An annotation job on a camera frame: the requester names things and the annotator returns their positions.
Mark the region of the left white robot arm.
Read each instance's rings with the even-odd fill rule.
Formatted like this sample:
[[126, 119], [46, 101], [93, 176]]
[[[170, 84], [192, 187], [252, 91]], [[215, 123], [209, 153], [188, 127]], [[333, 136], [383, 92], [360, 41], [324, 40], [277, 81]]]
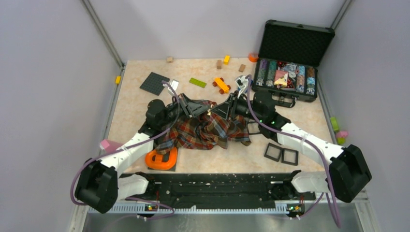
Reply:
[[150, 101], [144, 124], [128, 142], [114, 151], [88, 159], [77, 172], [70, 187], [72, 202], [106, 213], [117, 201], [132, 195], [151, 199], [155, 187], [147, 178], [139, 174], [125, 178], [121, 175], [140, 157], [151, 152], [155, 140], [166, 135], [180, 117], [194, 118], [210, 109], [210, 104], [191, 100], [184, 94], [174, 95], [169, 105], [159, 99]]

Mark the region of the plaid flannel shirt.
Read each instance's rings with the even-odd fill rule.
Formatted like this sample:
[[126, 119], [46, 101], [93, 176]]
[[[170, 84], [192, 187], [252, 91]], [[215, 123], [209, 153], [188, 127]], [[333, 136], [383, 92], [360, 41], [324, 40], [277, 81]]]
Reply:
[[166, 154], [172, 148], [211, 150], [215, 146], [228, 148], [228, 142], [240, 142], [245, 146], [251, 144], [247, 121], [243, 116], [233, 119], [211, 113], [198, 117], [180, 117], [158, 142], [155, 151]]

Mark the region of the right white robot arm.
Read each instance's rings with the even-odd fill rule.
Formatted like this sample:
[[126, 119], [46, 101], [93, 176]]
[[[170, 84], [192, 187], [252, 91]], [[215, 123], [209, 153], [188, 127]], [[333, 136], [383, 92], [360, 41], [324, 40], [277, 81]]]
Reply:
[[324, 192], [350, 203], [372, 179], [361, 149], [343, 147], [324, 141], [292, 123], [276, 111], [276, 102], [265, 91], [258, 91], [249, 100], [245, 94], [231, 93], [228, 99], [210, 111], [224, 119], [242, 116], [258, 123], [263, 136], [296, 150], [322, 165], [324, 171], [294, 174], [283, 192], [297, 199], [304, 192]]

